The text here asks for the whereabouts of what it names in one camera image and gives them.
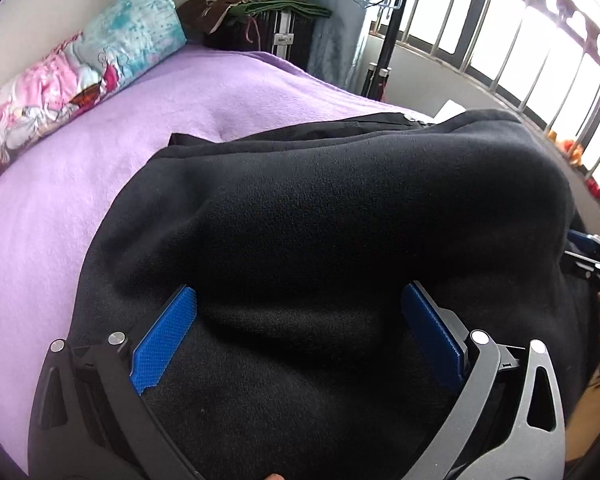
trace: green towel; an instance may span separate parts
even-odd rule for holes
[[[254,0],[245,4],[238,4],[229,9],[229,14],[236,18],[254,16],[268,10],[293,10],[306,18],[328,18],[331,11],[317,4],[304,0]]]

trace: metal screw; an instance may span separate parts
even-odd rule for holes
[[[531,340],[531,349],[537,354],[544,354],[546,352],[545,344],[539,339]]]
[[[64,348],[64,341],[62,339],[56,339],[55,341],[53,341],[51,343],[51,346],[49,347],[49,349],[52,352],[59,352]]]
[[[471,332],[471,339],[478,345],[486,345],[489,342],[489,336],[482,330],[474,330]]]
[[[125,340],[125,334],[123,332],[114,332],[109,335],[109,344],[110,345],[119,345]]]

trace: blue foam pad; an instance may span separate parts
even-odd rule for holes
[[[585,254],[593,254],[600,248],[593,238],[589,238],[589,235],[573,229],[569,229],[567,232],[567,240],[575,244]]]
[[[138,394],[155,386],[198,313],[196,293],[184,287],[134,350],[131,382]]]
[[[464,357],[456,340],[418,288],[410,283],[402,290],[402,315],[438,382],[459,392],[464,384]]]

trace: floor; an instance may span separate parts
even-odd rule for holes
[[[583,456],[600,434],[600,375],[596,371],[566,428],[566,460]]]
[[[569,180],[576,207],[587,231],[590,234],[600,235],[600,203],[589,193],[589,189],[584,183],[584,176],[574,171],[549,141],[546,141],[546,145],[548,153],[555,159],[556,164],[560,166]]]

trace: brown towel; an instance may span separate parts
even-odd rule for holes
[[[211,34],[231,7],[250,1],[253,0],[189,0],[178,7],[178,17],[183,25]]]

